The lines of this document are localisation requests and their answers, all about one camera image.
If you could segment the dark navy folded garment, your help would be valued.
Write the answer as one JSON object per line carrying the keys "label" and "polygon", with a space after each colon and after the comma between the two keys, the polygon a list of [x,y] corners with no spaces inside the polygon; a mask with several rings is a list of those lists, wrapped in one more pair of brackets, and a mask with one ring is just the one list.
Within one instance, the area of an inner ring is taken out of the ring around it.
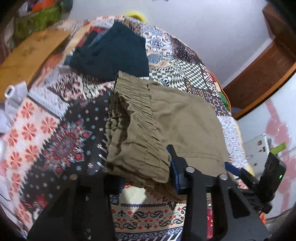
{"label": "dark navy folded garment", "polygon": [[100,39],[77,47],[65,64],[77,72],[103,81],[115,80],[119,71],[135,77],[149,76],[145,39],[120,22]]}

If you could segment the orange box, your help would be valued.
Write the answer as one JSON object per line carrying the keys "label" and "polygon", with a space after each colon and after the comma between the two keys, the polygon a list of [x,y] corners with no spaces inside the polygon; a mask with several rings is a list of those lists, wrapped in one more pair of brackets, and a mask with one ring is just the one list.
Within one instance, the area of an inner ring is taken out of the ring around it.
{"label": "orange box", "polygon": [[38,1],[35,5],[33,5],[32,7],[32,12],[37,12],[37,11],[41,11],[45,8],[49,8],[54,6],[56,3],[55,0],[42,0],[42,1]]}

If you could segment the wooden lap desk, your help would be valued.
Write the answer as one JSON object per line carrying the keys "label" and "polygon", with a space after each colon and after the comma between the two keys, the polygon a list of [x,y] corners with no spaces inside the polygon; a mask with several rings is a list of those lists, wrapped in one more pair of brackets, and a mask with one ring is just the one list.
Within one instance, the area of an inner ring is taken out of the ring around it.
{"label": "wooden lap desk", "polygon": [[9,85],[24,81],[30,85],[46,59],[69,36],[70,31],[45,30],[34,32],[6,58],[1,65],[1,101]]}

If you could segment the yellow round object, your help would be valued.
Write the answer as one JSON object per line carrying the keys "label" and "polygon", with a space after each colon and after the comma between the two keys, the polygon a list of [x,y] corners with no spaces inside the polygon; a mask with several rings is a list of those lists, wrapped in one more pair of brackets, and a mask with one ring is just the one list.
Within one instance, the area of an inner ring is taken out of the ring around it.
{"label": "yellow round object", "polygon": [[147,22],[147,18],[139,11],[129,11],[128,13],[125,14],[125,16],[135,18],[145,23]]}

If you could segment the light grey cloth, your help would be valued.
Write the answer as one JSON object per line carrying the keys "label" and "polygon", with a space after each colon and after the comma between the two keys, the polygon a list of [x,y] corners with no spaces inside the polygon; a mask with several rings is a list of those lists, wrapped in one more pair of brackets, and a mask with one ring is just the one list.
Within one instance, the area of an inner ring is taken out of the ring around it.
{"label": "light grey cloth", "polygon": [[7,133],[14,122],[17,111],[27,96],[28,89],[24,81],[9,85],[4,92],[4,107],[1,108],[1,134]]}

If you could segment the brown wooden door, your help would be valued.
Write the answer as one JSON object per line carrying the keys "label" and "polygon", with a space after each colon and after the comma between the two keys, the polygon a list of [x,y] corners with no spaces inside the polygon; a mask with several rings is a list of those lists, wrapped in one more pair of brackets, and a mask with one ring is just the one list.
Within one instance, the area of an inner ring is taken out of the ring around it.
{"label": "brown wooden door", "polygon": [[267,100],[295,72],[295,30],[271,4],[263,15],[275,39],[224,88],[236,120]]}

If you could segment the patchwork patterned bedsheet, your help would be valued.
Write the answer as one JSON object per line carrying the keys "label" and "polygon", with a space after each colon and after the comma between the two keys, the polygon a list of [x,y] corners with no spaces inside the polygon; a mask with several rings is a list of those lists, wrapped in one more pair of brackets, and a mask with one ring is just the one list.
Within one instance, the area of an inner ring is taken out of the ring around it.
{"label": "patchwork patterned bedsheet", "polygon": [[[197,53],[169,33],[127,16],[102,16],[93,23],[65,21],[76,46],[122,22],[145,39],[149,79],[198,95],[212,104],[221,122],[230,162],[249,168],[238,126],[216,77]],[[104,131],[113,82],[103,83],[65,65],[55,65],[34,84],[6,135],[1,162],[3,218],[25,238],[40,211],[60,193],[68,171],[85,174],[105,166]],[[179,240],[186,206],[156,189],[126,185],[111,197],[120,240]]]}

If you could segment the green patterned bag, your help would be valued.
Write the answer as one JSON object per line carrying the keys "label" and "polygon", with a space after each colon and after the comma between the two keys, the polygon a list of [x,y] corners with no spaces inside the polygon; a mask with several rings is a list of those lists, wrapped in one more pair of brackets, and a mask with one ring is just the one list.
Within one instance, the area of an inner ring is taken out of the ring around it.
{"label": "green patterned bag", "polygon": [[33,32],[43,31],[61,19],[61,4],[55,5],[28,14],[26,16],[16,16],[14,20],[14,41],[19,45],[27,39]]}

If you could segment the olive green pants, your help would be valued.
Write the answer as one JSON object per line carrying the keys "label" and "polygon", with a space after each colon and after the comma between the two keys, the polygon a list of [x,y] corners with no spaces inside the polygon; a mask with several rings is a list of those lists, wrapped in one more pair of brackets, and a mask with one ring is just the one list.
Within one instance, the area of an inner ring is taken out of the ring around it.
{"label": "olive green pants", "polygon": [[226,173],[229,155],[213,106],[203,98],[119,72],[105,127],[110,174],[149,186],[175,202],[185,202],[170,183],[176,154],[209,176]]}

